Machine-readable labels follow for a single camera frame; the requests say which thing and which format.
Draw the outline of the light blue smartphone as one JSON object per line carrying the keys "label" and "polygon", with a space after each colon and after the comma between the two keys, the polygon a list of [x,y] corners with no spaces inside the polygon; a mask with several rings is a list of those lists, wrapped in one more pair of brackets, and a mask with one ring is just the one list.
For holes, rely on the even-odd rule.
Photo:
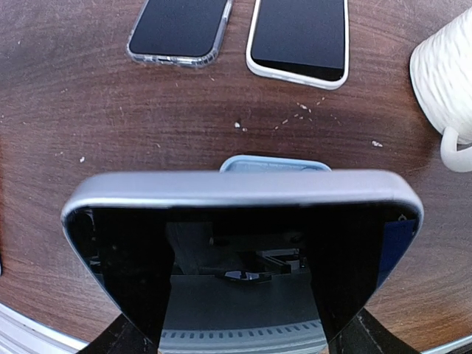
{"label": "light blue smartphone", "polygon": [[383,170],[105,173],[61,213],[77,257],[159,353],[325,348],[423,220]]}

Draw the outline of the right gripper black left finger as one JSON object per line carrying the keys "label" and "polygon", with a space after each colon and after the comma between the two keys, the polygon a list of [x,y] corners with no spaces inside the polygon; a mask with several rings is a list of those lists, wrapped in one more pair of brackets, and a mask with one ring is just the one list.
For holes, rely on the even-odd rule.
{"label": "right gripper black left finger", "polygon": [[157,354],[149,341],[124,315],[119,315],[95,340],[79,350],[79,354]]}

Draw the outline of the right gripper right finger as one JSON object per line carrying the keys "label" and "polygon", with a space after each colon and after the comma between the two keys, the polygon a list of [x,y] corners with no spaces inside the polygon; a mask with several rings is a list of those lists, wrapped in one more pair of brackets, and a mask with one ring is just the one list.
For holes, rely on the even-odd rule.
{"label": "right gripper right finger", "polygon": [[415,348],[389,332],[363,308],[324,348],[324,353],[412,353]]}

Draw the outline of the light blue phone case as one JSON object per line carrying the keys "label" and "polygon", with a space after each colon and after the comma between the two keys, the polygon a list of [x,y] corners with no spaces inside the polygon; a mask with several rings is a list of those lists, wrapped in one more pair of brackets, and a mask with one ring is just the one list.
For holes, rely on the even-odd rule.
{"label": "light blue phone case", "polygon": [[254,155],[232,156],[224,161],[219,169],[220,173],[277,171],[331,171],[331,169],[326,164],[317,161]]}

